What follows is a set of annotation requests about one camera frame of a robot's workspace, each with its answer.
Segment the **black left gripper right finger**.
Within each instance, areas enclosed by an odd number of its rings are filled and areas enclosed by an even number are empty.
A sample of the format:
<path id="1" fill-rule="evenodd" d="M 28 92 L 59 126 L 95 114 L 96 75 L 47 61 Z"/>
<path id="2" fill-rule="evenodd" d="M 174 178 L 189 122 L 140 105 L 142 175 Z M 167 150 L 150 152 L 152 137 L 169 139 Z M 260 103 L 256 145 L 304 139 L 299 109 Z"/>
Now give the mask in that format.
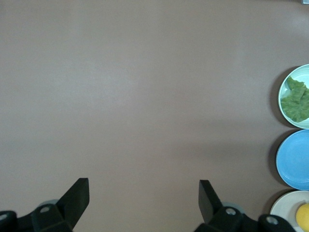
<path id="1" fill-rule="evenodd" d="M 204 222 L 194 232 L 249 232 L 245 215 L 232 206 L 223 206 L 208 180 L 199 181 L 198 206 Z"/>

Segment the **pale green round plate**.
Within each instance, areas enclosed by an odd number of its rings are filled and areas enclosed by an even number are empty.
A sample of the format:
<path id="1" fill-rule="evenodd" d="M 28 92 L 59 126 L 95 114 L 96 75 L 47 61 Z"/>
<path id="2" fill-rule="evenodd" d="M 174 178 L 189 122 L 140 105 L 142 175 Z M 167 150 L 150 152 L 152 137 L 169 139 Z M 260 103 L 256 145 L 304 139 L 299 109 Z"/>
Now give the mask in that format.
<path id="1" fill-rule="evenodd" d="M 301 129 L 309 129 L 309 118 L 300 122 L 300 123 L 295 123 L 293 122 L 290 118 L 288 118 L 282 108 L 281 108 L 281 99 L 286 97 L 290 93 L 290 89 L 287 84 L 287 78 L 291 76 L 294 80 L 297 80 L 299 82 L 304 82 L 307 88 L 309 88 L 309 64 L 299 66 L 295 68 L 293 71 L 291 71 L 282 81 L 280 88 L 278 90 L 278 106 L 280 109 L 281 114 L 283 117 L 293 126 Z"/>

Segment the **beige round plate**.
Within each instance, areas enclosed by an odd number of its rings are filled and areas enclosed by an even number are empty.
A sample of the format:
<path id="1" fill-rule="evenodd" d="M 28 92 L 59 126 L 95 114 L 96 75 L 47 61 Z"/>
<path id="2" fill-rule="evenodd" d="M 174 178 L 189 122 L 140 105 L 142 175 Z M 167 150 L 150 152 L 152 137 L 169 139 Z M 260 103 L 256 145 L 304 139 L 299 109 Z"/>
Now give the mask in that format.
<path id="1" fill-rule="evenodd" d="M 270 214 L 288 221 L 296 232 L 304 232 L 296 222 L 296 212 L 306 203 L 309 203 L 309 191 L 291 191 L 283 194 L 274 202 Z"/>

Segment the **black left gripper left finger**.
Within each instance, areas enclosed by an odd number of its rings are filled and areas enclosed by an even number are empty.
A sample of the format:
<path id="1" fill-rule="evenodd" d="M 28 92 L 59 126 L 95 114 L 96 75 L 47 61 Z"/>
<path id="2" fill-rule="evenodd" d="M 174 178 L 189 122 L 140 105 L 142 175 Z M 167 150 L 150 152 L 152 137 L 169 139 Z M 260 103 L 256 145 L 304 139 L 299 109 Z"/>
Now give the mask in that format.
<path id="1" fill-rule="evenodd" d="M 31 213 L 34 232 L 73 232 L 89 205 L 89 180 L 79 178 L 55 203 L 44 204 Z"/>

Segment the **green lettuce leaf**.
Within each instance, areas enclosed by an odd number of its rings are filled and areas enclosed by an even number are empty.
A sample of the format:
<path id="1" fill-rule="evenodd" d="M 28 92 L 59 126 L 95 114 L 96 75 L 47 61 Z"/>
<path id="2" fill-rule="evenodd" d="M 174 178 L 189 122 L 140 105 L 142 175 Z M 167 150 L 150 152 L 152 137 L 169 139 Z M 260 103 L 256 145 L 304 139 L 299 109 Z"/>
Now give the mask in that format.
<path id="1" fill-rule="evenodd" d="M 281 108 L 284 114 L 295 123 L 309 118 L 309 88 L 304 82 L 287 78 L 290 93 L 281 99 Z"/>

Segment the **yellow lemon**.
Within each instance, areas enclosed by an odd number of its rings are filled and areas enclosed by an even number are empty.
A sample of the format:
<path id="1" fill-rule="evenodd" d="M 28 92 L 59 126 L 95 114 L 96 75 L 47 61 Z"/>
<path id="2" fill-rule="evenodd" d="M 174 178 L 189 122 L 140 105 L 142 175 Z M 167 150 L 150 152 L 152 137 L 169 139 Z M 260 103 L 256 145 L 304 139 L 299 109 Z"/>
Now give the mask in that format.
<path id="1" fill-rule="evenodd" d="M 304 231 L 309 232 L 309 203 L 301 205 L 295 215 L 298 226 Z"/>

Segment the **blue round plate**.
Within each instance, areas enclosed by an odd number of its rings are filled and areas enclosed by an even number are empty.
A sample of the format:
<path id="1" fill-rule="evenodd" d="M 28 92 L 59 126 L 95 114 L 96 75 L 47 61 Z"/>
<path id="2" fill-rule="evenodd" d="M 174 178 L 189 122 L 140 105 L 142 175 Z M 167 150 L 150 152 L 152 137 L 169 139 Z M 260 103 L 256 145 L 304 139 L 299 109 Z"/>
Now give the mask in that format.
<path id="1" fill-rule="evenodd" d="M 294 132 L 281 143 L 276 167 L 287 185 L 309 191 L 309 130 Z"/>

